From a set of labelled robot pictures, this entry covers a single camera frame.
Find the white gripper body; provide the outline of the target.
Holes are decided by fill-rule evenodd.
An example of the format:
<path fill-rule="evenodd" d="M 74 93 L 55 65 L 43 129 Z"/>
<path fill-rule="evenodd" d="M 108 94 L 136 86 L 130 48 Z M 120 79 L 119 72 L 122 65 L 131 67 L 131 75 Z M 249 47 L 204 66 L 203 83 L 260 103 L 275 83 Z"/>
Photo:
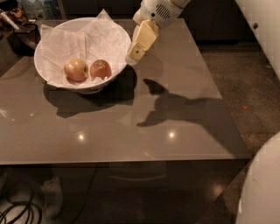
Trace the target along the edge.
<path fill-rule="evenodd" d="M 192 0 L 143 0 L 140 16 L 151 20 L 159 27 L 167 26 L 180 16 L 183 9 Z"/>

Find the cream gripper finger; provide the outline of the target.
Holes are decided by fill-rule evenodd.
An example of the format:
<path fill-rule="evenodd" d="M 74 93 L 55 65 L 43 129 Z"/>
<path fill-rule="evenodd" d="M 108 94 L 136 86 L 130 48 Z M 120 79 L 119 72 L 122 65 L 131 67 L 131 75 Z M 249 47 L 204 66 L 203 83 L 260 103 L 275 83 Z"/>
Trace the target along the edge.
<path fill-rule="evenodd" d="M 128 65 L 136 65 L 158 38 L 158 25 L 152 20 L 144 20 L 136 27 L 125 60 Z"/>
<path fill-rule="evenodd" d="M 137 10 L 136 13 L 133 16 L 133 21 L 137 25 L 140 25 L 144 20 L 145 20 L 145 18 L 142 16 L 141 10 Z"/>

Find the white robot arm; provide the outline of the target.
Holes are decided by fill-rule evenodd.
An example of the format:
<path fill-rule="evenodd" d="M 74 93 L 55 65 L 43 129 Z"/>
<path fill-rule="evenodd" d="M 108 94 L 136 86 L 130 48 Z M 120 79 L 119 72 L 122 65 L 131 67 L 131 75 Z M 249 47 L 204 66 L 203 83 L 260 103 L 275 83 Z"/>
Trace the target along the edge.
<path fill-rule="evenodd" d="M 229 104 L 246 142 L 258 142 L 259 149 L 237 175 L 240 192 L 236 209 L 227 217 L 200 220 L 199 199 L 177 206 L 173 224 L 279 224 L 279 0 L 171 0 L 189 10 L 189 18 L 220 20 L 231 28 L 230 12 L 222 13 L 223 3 L 233 3 L 236 16 L 243 16 L 264 53 L 262 60 L 244 56 L 230 59 L 225 53 L 210 57 L 206 68 L 214 73 L 218 87 Z M 223 129 L 219 101 L 207 98 L 184 98 L 181 93 L 201 81 L 191 72 L 193 57 L 179 55 L 168 45 L 164 66 L 168 81 L 157 83 L 145 79 L 150 92 L 157 97 L 154 109 L 141 124 L 144 127 L 164 121 L 186 119 L 196 113 L 198 123 L 226 144 L 234 135 Z"/>

